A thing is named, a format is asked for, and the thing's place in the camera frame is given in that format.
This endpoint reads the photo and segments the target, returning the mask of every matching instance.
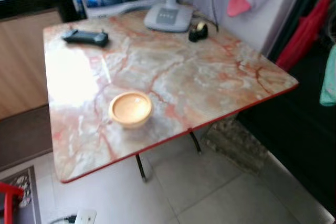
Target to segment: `fan stand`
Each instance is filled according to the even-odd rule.
[[[176,0],[166,0],[148,11],[144,24],[154,30],[182,33],[188,30],[192,16],[191,8],[179,5]]]

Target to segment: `power outlet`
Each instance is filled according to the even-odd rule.
[[[94,224],[97,212],[94,210],[79,210],[75,224]]]

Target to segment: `bowl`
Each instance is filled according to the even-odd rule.
[[[111,119],[124,128],[137,128],[150,118],[153,110],[151,99],[139,91],[125,92],[110,103]]]

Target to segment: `red chair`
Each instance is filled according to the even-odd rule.
[[[13,224],[13,197],[22,199],[24,190],[0,182],[0,193],[5,194],[5,224]]]

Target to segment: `pink marble surface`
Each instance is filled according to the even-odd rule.
[[[144,15],[44,30],[55,167],[64,183],[297,85],[223,30],[210,30],[209,39],[192,43],[187,34],[146,29]],[[61,35],[70,26],[104,29],[112,43],[103,49],[68,45]],[[108,107],[130,90],[147,93],[154,113],[145,126],[124,130],[109,119]]]

